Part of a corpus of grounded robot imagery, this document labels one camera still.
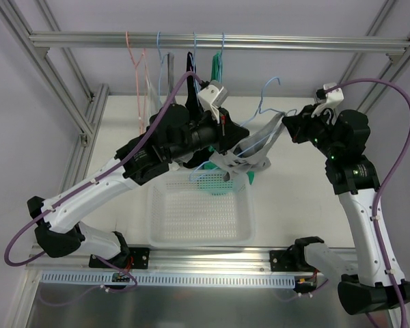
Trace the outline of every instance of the white tabletop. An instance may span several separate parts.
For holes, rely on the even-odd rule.
[[[185,98],[176,97],[179,103]],[[258,97],[229,97],[224,107],[235,122],[252,116]],[[288,111],[313,103],[311,98],[265,98],[263,109]],[[251,134],[267,123],[268,112],[246,125]],[[139,135],[137,97],[110,96],[94,146],[89,173],[103,166],[115,151]],[[272,166],[255,175],[252,184],[256,237],[251,246],[284,247],[296,238],[319,236],[330,247],[354,247],[344,211],[325,176],[325,158],[310,143],[293,144],[284,131],[269,152]],[[124,193],[83,221],[104,231],[117,230],[130,244],[148,244],[147,186]]]

